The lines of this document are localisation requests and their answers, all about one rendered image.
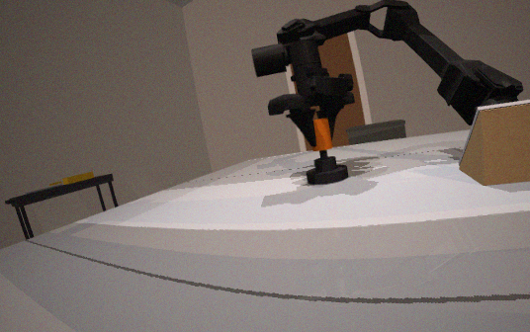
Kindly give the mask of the orange knob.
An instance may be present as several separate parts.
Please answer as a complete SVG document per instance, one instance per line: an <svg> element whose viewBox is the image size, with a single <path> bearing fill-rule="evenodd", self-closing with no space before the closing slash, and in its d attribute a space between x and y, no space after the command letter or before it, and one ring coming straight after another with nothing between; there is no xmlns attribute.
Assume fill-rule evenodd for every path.
<svg viewBox="0 0 530 332"><path fill-rule="evenodd" d="M327 118L313 120L316 146L312 146L312 151L320 151L332 148L329 123Z"/></svg>

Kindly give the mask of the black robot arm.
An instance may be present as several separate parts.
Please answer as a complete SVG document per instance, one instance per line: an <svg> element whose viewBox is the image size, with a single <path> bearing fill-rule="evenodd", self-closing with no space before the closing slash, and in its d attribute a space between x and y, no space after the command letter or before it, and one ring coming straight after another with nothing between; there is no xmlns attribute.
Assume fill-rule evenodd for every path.
<svg viewBox="0 0 530 332"><path fill-rule="evenodd" d="M388 7L384 29L381 31L370 23L370 14ZM448 106L472 125L478 107L518 102L522 83L480 60L466 60L447 44L420 25L417 12L405 1L381 0L373 5L358 5L316 21L294 19L282 26L277 33L278 44L251 49L256 77L287 72L304 64L321 63L318 47L328 39L368 30L379 39L403 41L410 46L442 79L437 92ZM306 84L307 96L322 93L332 97L347 96L353 89L353 78L349 73L340 73L338 78L323 76L311 78Z"/></svg>

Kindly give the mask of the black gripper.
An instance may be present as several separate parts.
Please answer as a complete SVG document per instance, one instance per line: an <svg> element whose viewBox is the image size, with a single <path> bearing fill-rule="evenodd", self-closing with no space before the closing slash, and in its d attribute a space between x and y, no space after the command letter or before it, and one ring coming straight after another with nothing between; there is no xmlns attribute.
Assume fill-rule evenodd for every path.
<svg viewBox="0 0 530 332"><path fill-rule="evenodd" d="M313 124L315 109L310 107L319 106L317 115L319 119L327 118L330 129L331 142L334 133L335 119L337 114L344 108L343 105L353 104L354 94L350 91L347 96L335 95L328 97L322 93L315 93L311 90L312 96L307 96L306 84L309 79L315 76L323 76L328 73L327 68L322 68L321 63L304 64L294 68L295 75L291 76L291 81L297 83L298 93L284 94L278 98L269 101L269 116L282 115L285 111L290 110L286 115L302 131L310 146L316 146L316 138Z"/></svg>

